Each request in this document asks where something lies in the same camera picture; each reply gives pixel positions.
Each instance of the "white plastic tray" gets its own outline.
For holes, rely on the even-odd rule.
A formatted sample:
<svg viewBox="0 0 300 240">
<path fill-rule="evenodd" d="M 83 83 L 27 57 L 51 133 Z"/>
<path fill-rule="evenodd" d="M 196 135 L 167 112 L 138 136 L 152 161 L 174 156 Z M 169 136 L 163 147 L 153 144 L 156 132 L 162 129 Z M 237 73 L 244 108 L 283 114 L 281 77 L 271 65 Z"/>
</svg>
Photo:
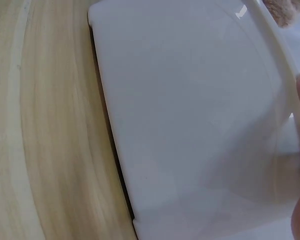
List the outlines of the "white plastic tray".
<svg viewBox="0 0 300 240">
<path fill-rule="evenodd" d="M 139 239 L 292 239 L 296 68 L 265 6 L 102 0 L 88 18 Z"/>
</svg>

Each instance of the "white container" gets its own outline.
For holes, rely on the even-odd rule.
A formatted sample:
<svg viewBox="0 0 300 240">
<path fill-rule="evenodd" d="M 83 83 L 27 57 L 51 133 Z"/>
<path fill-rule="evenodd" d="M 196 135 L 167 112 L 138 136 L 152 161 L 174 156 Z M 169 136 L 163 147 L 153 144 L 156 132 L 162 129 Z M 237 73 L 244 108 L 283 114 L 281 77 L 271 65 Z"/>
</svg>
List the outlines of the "white container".
<svg viewBox="0 0 300 240">
<path fill-rule="evenodd" d="M 291 240 L 296 68 L 257 0 L 89 9 L 140 240 Z"/>
</svg>

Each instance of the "wood grain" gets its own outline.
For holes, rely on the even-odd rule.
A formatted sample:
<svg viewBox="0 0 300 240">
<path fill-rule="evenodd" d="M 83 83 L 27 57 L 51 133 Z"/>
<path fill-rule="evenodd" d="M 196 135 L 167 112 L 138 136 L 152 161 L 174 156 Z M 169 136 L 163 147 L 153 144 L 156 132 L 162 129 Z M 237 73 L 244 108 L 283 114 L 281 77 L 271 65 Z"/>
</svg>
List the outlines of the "wood grain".
<svg viewBox="0 0 300 240">
<path fill-rule="evenodd" d="M 90 0 L 0 0 L 0 240 L 135 240 Z"/>
</svg>

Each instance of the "wooden surface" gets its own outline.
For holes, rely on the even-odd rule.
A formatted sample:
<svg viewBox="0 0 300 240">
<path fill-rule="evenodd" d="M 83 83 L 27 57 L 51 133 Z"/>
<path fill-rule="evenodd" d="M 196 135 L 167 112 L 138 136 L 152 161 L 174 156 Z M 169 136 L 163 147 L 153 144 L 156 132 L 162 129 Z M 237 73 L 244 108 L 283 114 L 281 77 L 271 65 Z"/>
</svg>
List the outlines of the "wooden surface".
<svg viewBox="0 0 300 240">
<path fill-rule="evenodd" d="M 0 240 L 135 240 L 90 0 L 0 0 Z"/>
</svg>

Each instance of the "brown fur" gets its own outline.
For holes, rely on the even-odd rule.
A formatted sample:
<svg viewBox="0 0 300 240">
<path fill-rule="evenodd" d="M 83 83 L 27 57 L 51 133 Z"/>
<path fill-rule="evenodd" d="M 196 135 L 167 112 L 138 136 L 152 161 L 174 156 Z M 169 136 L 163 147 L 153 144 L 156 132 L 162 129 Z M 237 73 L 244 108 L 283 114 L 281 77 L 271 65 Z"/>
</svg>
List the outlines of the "brown fur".
<svg viewBox="0 0 300 240">
<path fill-rule="evenodd" d="M 300 13 L 300 0 L 263 0 L 279 27 L 293 24 Z"/>
</svg>

